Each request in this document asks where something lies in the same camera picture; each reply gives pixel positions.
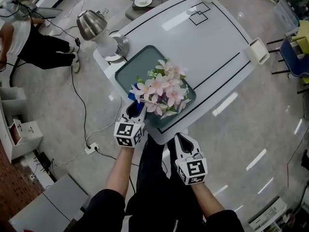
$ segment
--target concrete floor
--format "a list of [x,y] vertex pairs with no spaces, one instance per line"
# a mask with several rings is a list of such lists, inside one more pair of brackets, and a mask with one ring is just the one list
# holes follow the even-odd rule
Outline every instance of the concrete floor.
[[[64,29],[76,25],[82,0],[68,18],[60,18],[68,15],[76,1],[64,0],[59,5],[64,12],[53,20],[54,23]],[[218,1],[237,18],[251,38],[260,37],[264,42],[283,38],[285,30],[274,16],[274,4],[270,0]],[[107,8],[109,27],[117,30],[129,23],[124,13],[130,5],[129,0],[85,0],[84,9],[103,11]],[[52,25],[42,30],[42,33],[51,35],[60,32]],[[69,33],[82,39],[76,28]],[[73,38],[68,35],[62,34],[60,38],[73,43]],[[76,89],[86,103],[88,135],[92,130],[113,122],[120,97],[92,57],[95,45],[81,41],[79,56],[82,67],[73,77]],[[300,159],[308,146],[305,135],[309,123],[303,119],[302,95],[296,94],[298,80],[288,79],[285,74],[271,75],[274,70],[286,68],[283,63],[278,63],[279,59],[278,55],[272,54],[265,65],[255,68],[233,90],[238,97],[218,116],[214,117],[209,111],[189,127],[189,135],[198,140],[207,158],[209,174],[206,185],[226,209],[241,207],[237,215],[244,224],[278,194],[289,205],[296,204],[308,179],[308,171],[300,167]],[[43,71],[26,64],[17,69],[14,85],[25,90],[28,99],[26,120],[37,120],[44,134],[41,151],[50,159],[54,158],[57,165],[84,151],[84,106],[74,93],[70,68]],[[115,145],[112,134],[113,126],[95,132],[89,143],[97,142],[102,153],[116,157],[119,147]],[[135,150],[135,164],[139,163],[142,146],[143,142]],[[246,167],[263,149],[266,149],[266,154],[247,171]],[[287,163],[291,157],[288,187]],[[164,161],[169,168],[169,158]],[[55,175],[60,178],[69,173],[93,196],[104,188],[112,165],[113,159],[98,153],[83,154],[56,168]],[[134,183],[137,170],[132,166]],[[129,187],[126,199],[132,194]]]

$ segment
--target power adapter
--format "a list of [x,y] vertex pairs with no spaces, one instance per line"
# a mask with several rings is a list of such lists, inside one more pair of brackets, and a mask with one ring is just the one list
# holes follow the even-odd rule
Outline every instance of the power adapter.
[[75,43],[76,43],[77,46],[81,45],[81,41],[79,40],[79,38],[75,38]]

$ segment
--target chair leg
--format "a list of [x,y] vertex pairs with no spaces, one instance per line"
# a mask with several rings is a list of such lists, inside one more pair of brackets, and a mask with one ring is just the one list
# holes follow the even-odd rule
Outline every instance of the chair leg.
[[283,41],[284,39],[280,39],[280,40],[276,40],[276,41],[271,41],[271,42],[268,42],[267,44],[274,44],[274,43],[277,43],[277,42],[281,42]]
[[268,51],[269,53],[273,53],[273,52],[279,52],[280,50],[279,49],[275,49],[275,50],[270,50]]
[[303,90],[301,90],[301,91],[298,91],[297,94],[305,93],[305,92],[307,92],[308,90],[309,90],[309,88],[303,89]]
[[286,71],[280,71],[280,72],[272,72],[272,75],[276,75],[276,74],[281,74],[281,73],[288,73],[291,72],[290,70],[286,70]]

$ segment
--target flower bouquet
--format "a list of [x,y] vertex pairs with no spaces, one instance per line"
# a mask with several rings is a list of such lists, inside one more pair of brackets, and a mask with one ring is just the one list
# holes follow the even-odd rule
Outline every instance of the flower bouquet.
[[143,81],[139,76],[132,85],[130,93],[135,95],[138,103],[147,106],[147,112],[154,113],[164,119],[179,114],[191,101],[188,99],[188,85],[183,86],[184,70],[172,61],[158,60],[158,65],[147,75],[150,79]]

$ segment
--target brick floor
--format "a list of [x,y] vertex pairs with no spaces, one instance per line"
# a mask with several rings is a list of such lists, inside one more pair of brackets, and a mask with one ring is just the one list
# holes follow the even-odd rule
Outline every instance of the brick floor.
[[0,224],[6,224],[43,192],[37,179],[30,180],[31,174],[30,168],[23,167],[19,159],[10,164],[0,142]]

